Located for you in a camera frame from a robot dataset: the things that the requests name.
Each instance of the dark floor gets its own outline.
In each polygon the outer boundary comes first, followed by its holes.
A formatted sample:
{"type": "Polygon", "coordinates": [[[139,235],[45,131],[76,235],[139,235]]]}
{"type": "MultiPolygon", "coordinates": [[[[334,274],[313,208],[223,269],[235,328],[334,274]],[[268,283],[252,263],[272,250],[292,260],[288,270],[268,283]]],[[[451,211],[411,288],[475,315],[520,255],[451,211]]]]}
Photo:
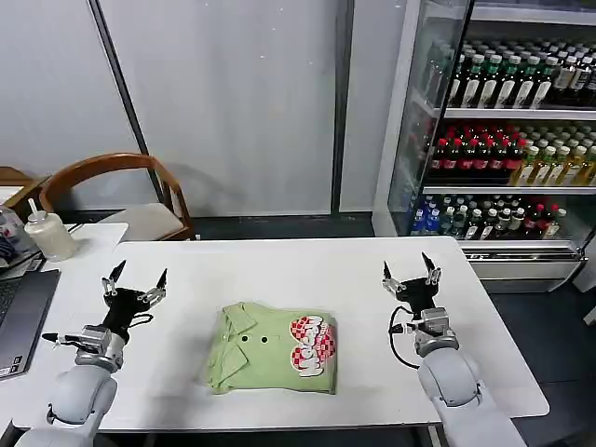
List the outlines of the dark floor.
{"type": "MultiPolygon", "coordinates": [[[[338,216],[280,216],[194,219],[203,240],[373,237],[370,213],[338,216]]],[[[596,328],[583,316],[596,305],[593,293],[580,294],[566,285],[553,293],[496,294],[491,299],[526,359],[550,404],[543,417],[515,421],[530,446],[568,445],[579,433],[596,427],[596,328]]],[[[362,430],[159,435],[156,445],[420,445],[414,430],[362,430]]],[[[114,435],[119,445],[140,445],[138,437],[114,435]]]]}

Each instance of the folded shirt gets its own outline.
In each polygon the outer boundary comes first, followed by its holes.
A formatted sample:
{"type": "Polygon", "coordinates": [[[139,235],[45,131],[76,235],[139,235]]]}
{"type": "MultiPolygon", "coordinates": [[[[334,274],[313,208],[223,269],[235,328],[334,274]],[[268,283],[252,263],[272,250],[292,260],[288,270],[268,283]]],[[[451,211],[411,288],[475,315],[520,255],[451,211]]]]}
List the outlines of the folded shirt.
{"type": "Polygon", "coordinates": [[[256,303],[222,309],[207,362],[215,394],[288,388],[334,394],[336,323],[317,310],[278,310],[256,303]]]}

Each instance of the white cushion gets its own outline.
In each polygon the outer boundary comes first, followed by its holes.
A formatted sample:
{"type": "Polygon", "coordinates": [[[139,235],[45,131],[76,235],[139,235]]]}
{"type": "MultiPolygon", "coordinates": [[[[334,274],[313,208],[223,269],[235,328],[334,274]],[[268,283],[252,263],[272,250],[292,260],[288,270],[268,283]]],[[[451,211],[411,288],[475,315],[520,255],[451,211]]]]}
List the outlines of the white cushion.
{"type": "Polygon", "coordinates": [[[102,224],[129,224],[129,229],[122,236],[127,240],[158,240],[163,236],[182,230],[184,225],[161,203],[138,205],[112,214],[100,221],[102,224]]]}

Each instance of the red bottle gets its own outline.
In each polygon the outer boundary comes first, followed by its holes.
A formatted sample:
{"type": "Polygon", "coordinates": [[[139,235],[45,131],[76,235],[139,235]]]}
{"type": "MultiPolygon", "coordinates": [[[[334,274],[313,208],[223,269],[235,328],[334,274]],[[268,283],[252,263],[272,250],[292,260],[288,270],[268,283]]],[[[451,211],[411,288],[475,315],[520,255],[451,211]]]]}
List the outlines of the red bottle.
{"type": "Polygon", "coordinates": [[[430,175],[437,175],[439,174],[440,169],[443,165],[443,160],[447,154],[447,140],[444,138],[439,138],[437,142],[437,147],[435,148],[435,154],[432,156],[432,162],[430,163],[431,174],[430,175]]]}

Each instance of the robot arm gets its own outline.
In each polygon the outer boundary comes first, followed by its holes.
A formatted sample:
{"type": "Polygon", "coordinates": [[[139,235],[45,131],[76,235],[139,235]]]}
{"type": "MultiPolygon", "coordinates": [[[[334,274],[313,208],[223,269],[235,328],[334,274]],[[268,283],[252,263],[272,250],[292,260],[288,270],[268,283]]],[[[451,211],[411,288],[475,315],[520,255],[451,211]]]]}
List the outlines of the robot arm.
{"type": "MultiPolygon", "coordinates": [[[[436,307],[440,269],[422,253],[426,278],[399,283],[385,264],[383,286],[402,302],[410,304],[414,318],[408,323],[389,323],[389,337],[413,332],[416,354],[423,360],[417,367],[422,388],[432,401],[452,447],[523,447],[517,428],[494,403],[480,379],[476,363],[459,351],[459,342],[449,325],[444,307],[436,307]]],[[[402,363],[404,361],[395,352],[402,363]]]]}

